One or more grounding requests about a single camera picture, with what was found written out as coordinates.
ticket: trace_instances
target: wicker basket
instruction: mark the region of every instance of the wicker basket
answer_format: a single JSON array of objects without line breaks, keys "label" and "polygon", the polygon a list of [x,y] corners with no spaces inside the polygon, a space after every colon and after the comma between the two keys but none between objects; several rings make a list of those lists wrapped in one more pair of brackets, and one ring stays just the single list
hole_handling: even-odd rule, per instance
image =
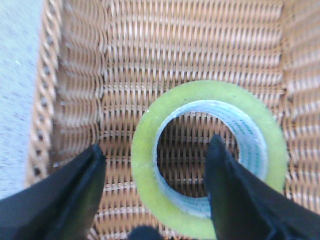
[{"label": "wicker basket", "polygon": [[[203,79],[237,84],[273,112],[290,155],[284,194],[320,214],[319,0],[45,0],[42,23],[26,181],[99,143],[107,177],[88,239],[123,239],[141,224],[185,239],[141,203],[130,147],[157,97]],[[158,165],[177,191],[206,194],[214,132],[237,157],[235,138],[210,115],[165,128]]]}]

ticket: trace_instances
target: packing tape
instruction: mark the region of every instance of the packing tape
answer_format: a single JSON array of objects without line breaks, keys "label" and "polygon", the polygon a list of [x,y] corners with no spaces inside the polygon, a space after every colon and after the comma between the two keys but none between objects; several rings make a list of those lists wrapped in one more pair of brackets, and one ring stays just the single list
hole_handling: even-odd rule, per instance
[{"label": "packing tape", "polygon": [[164,93],[143,114],[131,146],[131,169],[142,202],[160,222],[180,234],[215,239],[208,199],[176,192],[157,167],[162,131],[172,119],[189,112],[221,119],[235,136],[239,162],[279,192],[287,172],[287,145],[264,104],[226,82],[200,80],[182,84]]}]

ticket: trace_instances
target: yellow-green tape edge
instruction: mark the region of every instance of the yellow-green tape edge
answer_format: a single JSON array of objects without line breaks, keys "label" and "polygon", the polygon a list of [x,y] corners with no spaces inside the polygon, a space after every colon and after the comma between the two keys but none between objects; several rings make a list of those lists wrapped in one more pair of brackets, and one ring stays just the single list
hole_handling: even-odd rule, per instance
[{"label": "yellow-green tape edge", "polygon": [[153,144],[159,127],[176,109],[195,101],[228,103],[246,113],[261,131],[267,146],[265,182],[281,192],[287,172],[288,153],[282,131],[271,112],[251,93],[234,84],[200,80],[182,84],[164,93],[143,114],[131,146],[131,168],[142,202],[160,222],[184,236],[216,239],[209,218],[197,217],[178,208],[159,189],[153,170]]}]

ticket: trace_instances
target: gray floor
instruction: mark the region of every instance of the gray floor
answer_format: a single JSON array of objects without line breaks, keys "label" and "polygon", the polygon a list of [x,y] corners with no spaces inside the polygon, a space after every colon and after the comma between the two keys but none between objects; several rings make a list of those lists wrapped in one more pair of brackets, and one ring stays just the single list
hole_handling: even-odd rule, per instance
[{"label": "gray floor", "polygon": [[0,0],[0,199],[23,188],[41,0]]}]

